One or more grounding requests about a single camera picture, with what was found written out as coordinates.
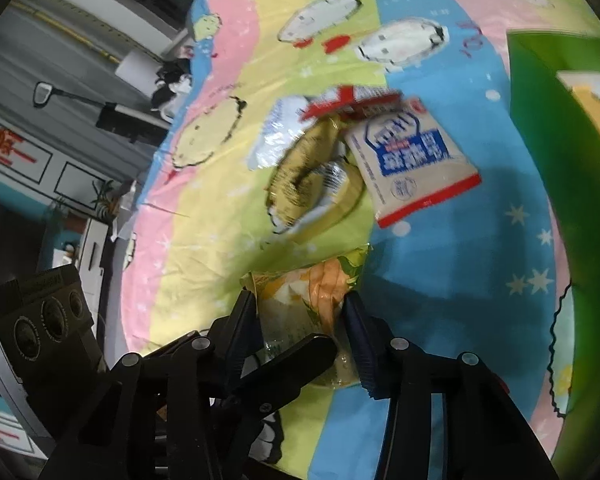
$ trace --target yellow snack bag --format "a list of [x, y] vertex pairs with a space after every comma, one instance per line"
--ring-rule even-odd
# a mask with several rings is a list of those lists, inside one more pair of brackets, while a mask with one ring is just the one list
[[364, 245], [311, 267], [243, 277], [242, 284], [258, 302], [267, 360], [311, 333], [324, 333], [336, 341], [338, 355], [333, 367], [314, 383], [337, 388], [358, 380], [338, 316], [344, 295], [358, 283], [368, 250]]

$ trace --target snack package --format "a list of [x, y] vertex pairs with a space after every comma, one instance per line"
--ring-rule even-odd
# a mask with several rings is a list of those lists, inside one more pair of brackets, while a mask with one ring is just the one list
[[317, 118], [337, 114], [343, 120], [361, 120], [399, 110], [401, 95], [400, 91], [384, 87], [340, 85], [316, 97], [280, 98], [262, 123], [247, 157], [247, 167], [260, 170], [275, 166]]
[[247, 168], [271, 168], [282, 160], [286, 150], [315, 124], [315, 118], [301, 120], [308, 106], [309, 99], [300, 95], [289, 95], [276, 101], [247, 157]]
[[359, 121], [400, 109], [402, 92], [383, 86], [339, 85], [311, 99], [301, 121], [338, 115], [344, 121]]
[[303, 243], [336, 224], [356, 205], [364, 185], [344, 158], [343, 123], [317, 120], [287, 150], [267, 186], [274, 236]]
[[417, 97], [402, 110], [362, 121], [346, 141], [387, 227], [480, 184], [478, 171]]
[[266, 360], [273, 359], [311, 333], [331, 335], [338, 346], [333, 367], [314, 383], [332, 388], [358, 380], [339, 314], [344, 295], [356, 286], [369, 246], [362, 246], [311, 267], [259, 274], [242, 284], [256, 295]]

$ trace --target white cabinet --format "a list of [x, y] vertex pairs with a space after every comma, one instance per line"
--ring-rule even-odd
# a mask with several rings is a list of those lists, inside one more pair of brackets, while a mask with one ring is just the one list
[[80, 248], [76, 267], [80, 274], [82, 290], [87, 300], [87, 306], [93, 317], [93, 333], [98, 325], [98, 310], [100, 307], [100, 289], [104, 269], [100, 267], [102, 250], [107, 238], [109, 227], [102, 222], [90, 219], [80, 239]]

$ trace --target white snack packet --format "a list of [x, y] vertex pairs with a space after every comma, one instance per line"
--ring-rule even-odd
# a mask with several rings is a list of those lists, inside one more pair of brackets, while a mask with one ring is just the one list
[[381, 228], [481, 182], [475, 167], [417, 97], [406, 99], [399, 112], [356, 124], [345, 138]]

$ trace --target clear plastic wrapper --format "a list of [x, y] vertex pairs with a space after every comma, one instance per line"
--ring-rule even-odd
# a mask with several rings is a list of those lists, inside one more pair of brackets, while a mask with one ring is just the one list
[[309, 99], [291, 95], [278, 99], [264, 120], [260, 135], [247, 157], [250, 170], [276, 166], [288, 150], [315, 123], [315, 118], [301, 121]]
[[242, 284], [256, 295], [266, 360], [273, 359], [311, 333], [331, 335], [336, 360], [314, 383], [338, 388], [358, 380], [346, 332], [340, 321], [344, 295], [355, 288], [369, 246], [362, 246], [311, 267], [259, 274]]

